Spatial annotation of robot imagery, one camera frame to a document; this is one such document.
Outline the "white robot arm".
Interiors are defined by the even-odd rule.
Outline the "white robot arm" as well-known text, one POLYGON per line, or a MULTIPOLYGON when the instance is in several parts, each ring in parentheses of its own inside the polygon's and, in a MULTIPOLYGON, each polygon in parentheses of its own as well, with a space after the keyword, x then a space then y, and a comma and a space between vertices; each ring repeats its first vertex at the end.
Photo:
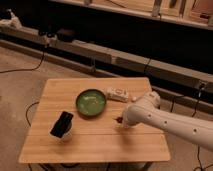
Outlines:
POLYGON ((213 122, 163 111, 156 91, 145 93, 123 111, 122 124, 144 123, 213 151, 213 122))

